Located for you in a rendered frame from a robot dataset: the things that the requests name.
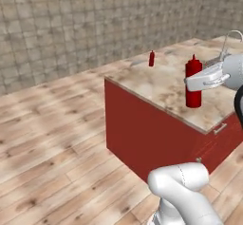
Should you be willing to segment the large red ketchup bottle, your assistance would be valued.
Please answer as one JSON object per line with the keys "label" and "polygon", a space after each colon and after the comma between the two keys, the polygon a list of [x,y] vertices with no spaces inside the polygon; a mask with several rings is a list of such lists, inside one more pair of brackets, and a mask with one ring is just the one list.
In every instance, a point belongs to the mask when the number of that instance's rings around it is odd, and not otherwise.
{"label": "large red ketchup bottle", "polygon": [[[202,63],[193,56],[191,60],[185,65],[185,77],[191,77],[194,74],[198,73],[202,70]],[[186,88],[185,92],[186,97],[186,106],[190,108],[198,108],[201,107],[201,92],[195,91],[191,92]]]}

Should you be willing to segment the red island cabinet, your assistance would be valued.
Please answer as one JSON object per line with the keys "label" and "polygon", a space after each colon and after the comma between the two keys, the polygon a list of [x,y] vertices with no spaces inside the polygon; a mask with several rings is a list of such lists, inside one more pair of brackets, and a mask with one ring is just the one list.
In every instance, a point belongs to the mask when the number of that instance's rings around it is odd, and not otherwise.
{"label": "red island cabinet", "polygon": [[142,180],[153,169],[196,158],[214,171],[243,142],[235,114],[222,122],[228,125],[217,135],[202,134],[109,80],[104,98],[106,146]]}

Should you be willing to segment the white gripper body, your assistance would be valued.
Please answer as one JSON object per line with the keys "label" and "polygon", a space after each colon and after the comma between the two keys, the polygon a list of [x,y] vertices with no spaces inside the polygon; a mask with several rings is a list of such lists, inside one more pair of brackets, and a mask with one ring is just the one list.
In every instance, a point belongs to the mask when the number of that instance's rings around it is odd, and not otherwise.
{"label": "white gripper body", "polygon": [[219,62],[208,66],[202,71],[184,79],[184,83],[190,92],[202,91],[222,85],[231,77],[229,73],[224,73],[223,63]]}

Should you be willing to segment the steel sink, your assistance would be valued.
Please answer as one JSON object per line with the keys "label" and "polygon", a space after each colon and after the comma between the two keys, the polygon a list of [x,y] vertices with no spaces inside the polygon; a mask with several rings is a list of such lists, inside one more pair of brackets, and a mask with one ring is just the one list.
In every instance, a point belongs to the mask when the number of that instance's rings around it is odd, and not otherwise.
{"label": "steel sink", "polygon": [[203,69],[223,61],[225,57],[223,57],[223,59],[221,60],[220,56],[217,56],[217,57],[215,57],[215,58],[213,58],[211,60],[208,60],[208,61],[204,62],[203,63]]}

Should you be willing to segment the silver sink tap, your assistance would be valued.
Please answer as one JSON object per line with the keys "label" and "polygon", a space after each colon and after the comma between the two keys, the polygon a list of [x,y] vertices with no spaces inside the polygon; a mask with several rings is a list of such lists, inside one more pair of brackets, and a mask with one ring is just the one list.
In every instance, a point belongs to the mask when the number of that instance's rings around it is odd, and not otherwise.
{"label": "silver sink tap", "polygon": [[227,45],[228,37],[233,32],[239,34],[240,35],[240,42],[243,42],[243,33],[240,30],[232,29],[232,30],[228,31],[228,33],[225,35],[225,40],[224,40],[221,52],[219,54],[219,61],[220,62],[222,62],[224,60],[224,58],[226,57],[226,55],[227,55],[227,50],[228,49],[227,49],[226,45]]}

